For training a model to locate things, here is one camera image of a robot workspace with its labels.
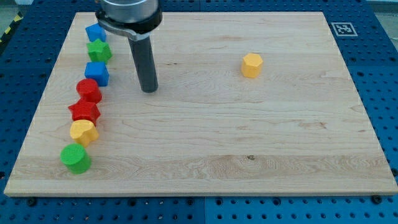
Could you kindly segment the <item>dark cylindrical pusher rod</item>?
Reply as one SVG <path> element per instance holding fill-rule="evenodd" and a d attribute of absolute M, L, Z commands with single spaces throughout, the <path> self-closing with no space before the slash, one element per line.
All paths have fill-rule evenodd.
<path fill-rule="evenodd" d="M 150 37 L 142 40 L 128 40 L 141 90 L 153 93 L 158 89 L 157 73 Z"/>

